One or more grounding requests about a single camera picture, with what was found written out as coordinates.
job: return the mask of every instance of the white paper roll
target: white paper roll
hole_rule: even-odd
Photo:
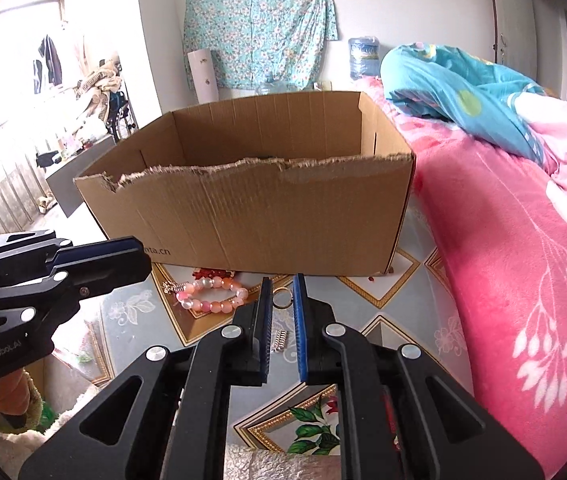
[[[212,56],[209,48],[202,48],[188,53],[190,72],[193,74],[197,100],[200,105],[219,100],[217,79],[214,76]]]

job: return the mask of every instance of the metal bolt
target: metal bolt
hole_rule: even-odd
[[[36,310],[30,306],[21,313],[21,320],[24,323],[27,323],[31,319],[33,319],[33,317],[35,317],[35,314],[36,314]]]
[[[148,361],[161,361],[167,353],[163,346],[153,346],[146,352],[146,359]]]
[[[226,339],[234,339],[241,335],[241,327],[237,325],[228,325],[222,329],[222,335]]]
[[[326,334],[333,337],[341,337],[343,334],[345,334],[345,326],[339,323],[330,323],[326,327]]]
[[[421,349],[416,345],[405,345],[401,347],[401,355],[406,359],[417,359],[421,357]]]

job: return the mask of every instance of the pink blanket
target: pink blanket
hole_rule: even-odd
[[[443,257],[475,396],[547,477],[567,462],[567,194],[537,165],[439,121],[397,113],[414,193]]]

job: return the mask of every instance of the metal spring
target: metal spring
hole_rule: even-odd
[[[288,331],[277,330],[275,340],[273,342],[273,352],[283,352],[285,349],[286,339],[288,339]]]
[[[186,287],[187,282],[183,283],[175,283],[175,282],[163,282],[161,284],[161,288],[163,289],[164,294],[176,294],[177,292],[181,292]]]

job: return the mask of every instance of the floral cloth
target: floral cloth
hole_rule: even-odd
[[[299,89],[319,74],[326,40],[337,40],[334,0],[186,0],[184,62],[188,53],[212,52],[225,88],[254,89],[268,76]]]

